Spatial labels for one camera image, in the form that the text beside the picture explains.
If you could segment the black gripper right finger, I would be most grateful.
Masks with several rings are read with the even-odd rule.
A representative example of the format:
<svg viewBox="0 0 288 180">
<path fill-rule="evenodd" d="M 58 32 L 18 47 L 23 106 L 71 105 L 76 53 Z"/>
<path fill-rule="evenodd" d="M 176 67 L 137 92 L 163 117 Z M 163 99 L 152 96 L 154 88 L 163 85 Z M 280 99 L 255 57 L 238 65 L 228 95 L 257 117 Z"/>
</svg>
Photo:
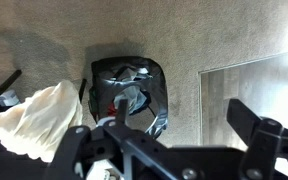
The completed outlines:
<svg viewBox="0 0 288 180">
<path fill-rule="evenodd" d="M 274 119 L 257 116 L 239 99 L 229 100 L 226 119 L 247 145 L 240 165 L 242 175 L 248 180 L 278 177 L 276 160 L 288 162 L 288 129 Z"/>
</svg>

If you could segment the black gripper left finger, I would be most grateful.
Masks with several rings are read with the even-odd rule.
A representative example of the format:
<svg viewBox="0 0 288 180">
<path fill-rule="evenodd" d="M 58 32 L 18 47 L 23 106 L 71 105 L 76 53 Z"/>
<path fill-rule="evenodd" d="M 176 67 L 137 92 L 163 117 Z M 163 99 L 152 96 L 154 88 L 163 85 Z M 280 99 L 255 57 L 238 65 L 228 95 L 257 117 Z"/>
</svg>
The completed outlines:
<svg viewBox="0 0 288 180">
<path fill-rule="evenodd" d="M 107 161 L 118 173 L 124 171 L 123 151 L 117 143 L 120 126 L 128 116 L 122 100 L 114 116 L 102 118 L 91 130 L 87 126 L 69 128 L 55 153 L 55 180 L 86 180 L 96 162 Z"/>
</svg>

